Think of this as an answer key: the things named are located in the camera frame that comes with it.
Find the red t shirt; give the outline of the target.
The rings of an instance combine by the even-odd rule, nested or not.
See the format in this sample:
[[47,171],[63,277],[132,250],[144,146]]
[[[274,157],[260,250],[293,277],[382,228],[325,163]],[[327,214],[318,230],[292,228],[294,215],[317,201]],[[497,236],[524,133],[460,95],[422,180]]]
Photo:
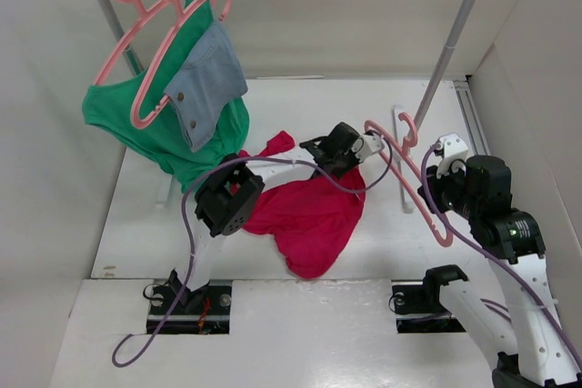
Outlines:
[[[366,184],[354,168],[335,179],[348,190],[341,191],[312,167],[290,163],[297,153],[309,159],[282,131],[267,142],[258,160],[246,164],[263,178],[265,188],[243,229],[272,236],[288,270],[310,280],[325,274],[345,249],[363,214]],[[288,162],[264,162],[264,157]]]

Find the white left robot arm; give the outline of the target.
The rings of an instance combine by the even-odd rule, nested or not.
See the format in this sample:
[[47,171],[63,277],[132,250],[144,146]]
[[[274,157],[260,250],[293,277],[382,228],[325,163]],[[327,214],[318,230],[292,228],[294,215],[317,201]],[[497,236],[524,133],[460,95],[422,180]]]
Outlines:
[[186,190],[181,214],[189,253],[186,267],[172,270],[166,286],[171,309],[191,313],[202,303],[217,252],[224,240],[249,221],[262,194],[280,186],[322,178],[348,194],[339,180],[383,148],[377,135],[341,122],[330,134],[271,156],[228,155]]

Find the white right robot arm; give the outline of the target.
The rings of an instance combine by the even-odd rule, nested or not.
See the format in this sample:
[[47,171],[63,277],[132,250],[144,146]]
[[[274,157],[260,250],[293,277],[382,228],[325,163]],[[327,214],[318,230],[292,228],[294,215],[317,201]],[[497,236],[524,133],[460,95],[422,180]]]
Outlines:
[[494,314],[457,266],[427,272],[420,298],[460,322],[486,359],[495,387],[578,387],[581,355],[561,327],[547,281],[546,247],[535,218],[512,205],[511,172],[494,156],[428,151],[417,192],[446,228],[443,246],[458,238],[487,259],[505,299]]

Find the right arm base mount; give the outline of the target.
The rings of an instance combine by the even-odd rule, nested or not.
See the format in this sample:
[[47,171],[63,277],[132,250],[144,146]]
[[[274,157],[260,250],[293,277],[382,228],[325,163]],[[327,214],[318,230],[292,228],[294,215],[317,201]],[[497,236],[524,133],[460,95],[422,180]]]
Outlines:
[[393,282],[391,291],[388,306],[396,317],[399,334],[465,332],[458,319],[440,303],[428,300],[420,281]]

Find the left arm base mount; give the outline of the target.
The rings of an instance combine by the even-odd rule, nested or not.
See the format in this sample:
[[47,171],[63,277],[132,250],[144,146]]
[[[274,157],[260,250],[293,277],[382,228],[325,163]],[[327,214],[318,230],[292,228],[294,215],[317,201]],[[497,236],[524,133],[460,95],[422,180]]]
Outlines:
[[[232,281],[212,281],[201,291],[201,296],[190,297],[193,307],[185,308],[178,303],[160,329],[160,334],[229,334],[232,304]],[[167,284],[148,284],[142,292],[148,301],[145,328],[153,333],[166,310],[174,300],[174,293]]]

